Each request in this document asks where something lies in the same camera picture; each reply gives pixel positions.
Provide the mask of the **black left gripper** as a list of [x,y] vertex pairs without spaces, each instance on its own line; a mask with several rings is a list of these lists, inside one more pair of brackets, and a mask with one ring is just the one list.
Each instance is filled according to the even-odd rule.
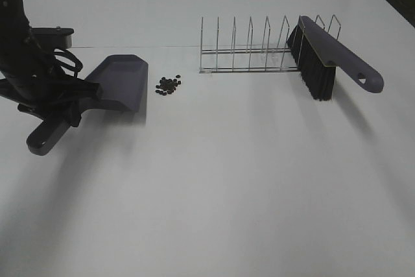
[[94,82],[80,82],[82,62],[69,49],[45,50],[37,42],[1,42],[1,96],[44,118],[66,106],[65,120],[78,127],[81,112],[75,99],[101,96]]

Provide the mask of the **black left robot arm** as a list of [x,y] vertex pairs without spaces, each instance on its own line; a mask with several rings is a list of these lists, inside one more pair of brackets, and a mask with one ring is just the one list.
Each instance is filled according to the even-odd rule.
[[99,85],[78,77],[82,62],[69,51],[73,29],[33,28],[23,0],[1,0],[1,96],[46,119],[81,120],[80,100],[97,99]]

